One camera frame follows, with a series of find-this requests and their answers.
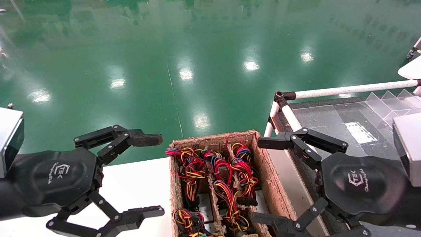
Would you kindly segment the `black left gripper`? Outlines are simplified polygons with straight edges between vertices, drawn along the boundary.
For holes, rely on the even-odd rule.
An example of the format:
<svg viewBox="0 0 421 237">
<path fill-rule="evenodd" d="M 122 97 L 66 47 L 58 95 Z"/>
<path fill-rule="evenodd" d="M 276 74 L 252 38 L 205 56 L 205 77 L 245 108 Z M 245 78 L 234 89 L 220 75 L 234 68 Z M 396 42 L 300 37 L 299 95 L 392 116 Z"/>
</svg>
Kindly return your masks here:
<svg viewBox="0 0 421 237">
<path fill-rule="evenodd" d="M 74 138 L 74 150 L 18 155 L 13 162 L 13 188 L 17 191 L 14 197 L 23 201 L 21 213 L 48 216 L 58 212 L 46 228 L 66 237 L 116 237 L 123 231 L 139 229 L 144 219 L 163 216 L 164 209 L 149 206 L 117 212 L 99 192 L 91 192 L 102 186 L 98 159 L 101 165 L 108 165 L 131 146 L 157 146 L 162 141 L 161 134 L 114 125 Z M 97 158 L 89 149 L 101 145 L 106 146 Z M 95 229 L 67 221 L 91 203 L 109 218 L 103 227 Z"/>
</svg>

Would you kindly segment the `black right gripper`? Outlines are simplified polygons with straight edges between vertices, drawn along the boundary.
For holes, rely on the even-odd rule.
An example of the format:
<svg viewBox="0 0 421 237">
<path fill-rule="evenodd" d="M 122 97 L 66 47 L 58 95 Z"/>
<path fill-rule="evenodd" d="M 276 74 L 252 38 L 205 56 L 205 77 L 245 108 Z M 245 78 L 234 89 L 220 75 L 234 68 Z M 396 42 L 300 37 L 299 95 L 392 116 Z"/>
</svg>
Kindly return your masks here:
<svg viewBox="0 0 421 237">
<path fill-rule="evenodd" d="M 346 215 L 392 214 L 411 192 L 411 183 L 400 161 L 346 155 L 348 143 L 315 130 L 302 128 L 295 132 L 279 132 L 276 137 L 260 137 L 258 147 L 291 150 L 311 169 L 321 169 L 324 195 Z M 322 160 L 312 147 L 333 155 Z M 275 237 L 311 237 L 307 226 L 328 207 L 329 202 L 319 198 L 296 221 L 252 212 L 252 222 L 271 227 Z M 358 221 L 347 222 L 351 224 L 350 230 L 331 237 L 371 236 Z"/>
</svg>

